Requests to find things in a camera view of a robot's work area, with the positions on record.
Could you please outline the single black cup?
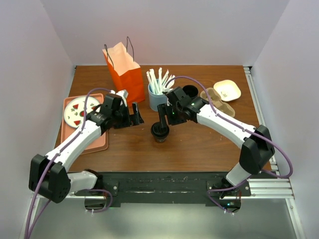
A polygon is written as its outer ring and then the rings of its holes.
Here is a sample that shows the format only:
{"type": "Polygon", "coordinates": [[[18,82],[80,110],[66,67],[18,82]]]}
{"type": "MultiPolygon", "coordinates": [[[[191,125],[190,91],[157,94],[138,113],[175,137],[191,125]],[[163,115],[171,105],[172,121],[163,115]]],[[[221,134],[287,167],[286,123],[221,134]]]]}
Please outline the single black cup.
{"type": "Polygon", "coordinates": [[[166,138],[167,138],[166,136],[154,136],[155,141],[158,143],[165,142],[166,138]]]}

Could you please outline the orange paper bag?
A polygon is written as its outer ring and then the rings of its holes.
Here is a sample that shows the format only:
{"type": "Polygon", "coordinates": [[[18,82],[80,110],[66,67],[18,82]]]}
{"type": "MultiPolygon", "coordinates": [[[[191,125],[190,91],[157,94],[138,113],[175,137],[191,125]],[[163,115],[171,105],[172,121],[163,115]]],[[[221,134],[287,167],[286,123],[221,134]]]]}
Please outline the orange paper bag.
{"type": "Polygon", "coordinates": [[[116,91],[128,92],[128,104],[140,103],[146,99],[141,67],[135,61],[134,52],[129,53],[129,47],[132,46],[127,37],[126,44],[119,42],[110,48],[105,45],[102,50],[116,91]]]}

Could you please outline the stack of black cups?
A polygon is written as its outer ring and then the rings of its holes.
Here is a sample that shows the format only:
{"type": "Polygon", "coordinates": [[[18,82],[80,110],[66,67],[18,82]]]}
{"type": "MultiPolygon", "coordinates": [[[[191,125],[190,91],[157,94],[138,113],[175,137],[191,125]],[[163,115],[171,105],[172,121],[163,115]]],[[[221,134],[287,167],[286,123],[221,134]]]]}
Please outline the stack of black cups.
{"type": "Polygon", "coordinates": [[[191,99],[194,99],[198,96],[198,89],[194,85],[186,85],[182,89],[191,99]]]}

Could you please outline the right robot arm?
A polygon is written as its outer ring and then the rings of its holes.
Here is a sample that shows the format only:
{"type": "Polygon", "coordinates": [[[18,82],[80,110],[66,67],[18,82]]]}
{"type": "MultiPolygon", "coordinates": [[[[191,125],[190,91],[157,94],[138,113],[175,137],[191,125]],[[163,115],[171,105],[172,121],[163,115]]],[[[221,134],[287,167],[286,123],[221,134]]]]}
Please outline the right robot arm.
{"type": "Polygon", "coordinates": [[[257,175],[274,155],[271,136],[267,127],[240,122],[218,109],[209,101],[188,96],[181,87],[165,94],[167,102],[158,105],[159,121],[151,127],[158,142],[165,141],[169,126],[188,120],[215,130],[240,148],[239,162],[224,176],[219,186],[226,195],[232,196],[240,189],[240,183],[257,175]]]}

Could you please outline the black cup lid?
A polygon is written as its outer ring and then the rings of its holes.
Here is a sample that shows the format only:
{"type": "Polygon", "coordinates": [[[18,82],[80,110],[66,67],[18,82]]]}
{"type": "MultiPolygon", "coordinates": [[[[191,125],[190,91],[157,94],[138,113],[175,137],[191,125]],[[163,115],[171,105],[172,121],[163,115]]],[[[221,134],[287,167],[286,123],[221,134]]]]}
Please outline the black cup lid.
{"type": "Polygon", "coordinates": [[[151,134],[157,138],[165,138],[169,135],[169,127],[162,127],[160,122],[155,122],[151,127],[151,134]]]}

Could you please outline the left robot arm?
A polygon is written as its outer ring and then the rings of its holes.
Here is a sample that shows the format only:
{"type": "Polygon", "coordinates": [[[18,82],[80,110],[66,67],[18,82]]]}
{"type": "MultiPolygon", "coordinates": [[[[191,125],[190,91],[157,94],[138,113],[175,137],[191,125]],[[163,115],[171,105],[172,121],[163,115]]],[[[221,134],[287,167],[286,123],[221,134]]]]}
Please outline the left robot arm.
{"type": "Polygon", "coordinates": [[[29,189],[35,195],[55,203],[62,202],[69,193],[82,190],[99,195],[103,191],[102,177],[92,170],[69,173],[71,165],[87,146],[111,128],[120,129],[143,123],[138,103],[133,102],[129,107],[125,96],[106,95],[103,103],[92,106],[80,126],[57,148],[44,156],[37,154],[33,157],[29,189]]]}

